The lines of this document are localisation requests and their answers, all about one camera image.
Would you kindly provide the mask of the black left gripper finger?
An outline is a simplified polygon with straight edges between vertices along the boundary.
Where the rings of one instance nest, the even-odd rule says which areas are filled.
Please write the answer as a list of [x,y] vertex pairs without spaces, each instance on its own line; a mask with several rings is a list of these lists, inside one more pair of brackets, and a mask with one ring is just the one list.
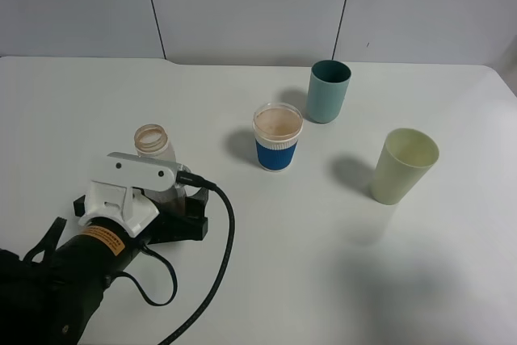
[[195,194],[185,197],[185,215],[191,219],[201,220],[205,217],[208,202],[208,189],[200,188]]

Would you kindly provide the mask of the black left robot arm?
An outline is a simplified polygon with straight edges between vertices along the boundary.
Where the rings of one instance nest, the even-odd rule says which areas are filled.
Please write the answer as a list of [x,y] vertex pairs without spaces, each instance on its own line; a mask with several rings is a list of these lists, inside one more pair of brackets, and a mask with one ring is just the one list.
[[183,215],[159,205],[158,217],[135,238],[116,222],[99,217],[60,244],[66,221],[58,217],[24,257],[2,250],[1,342],[78,343],[111,284],[119,278],[135,279],[125,269],[139,254],[162,262],[177,292],[172,264],[150,245],[203,240],[207,202],[208,191],[200,189],[186,198]]

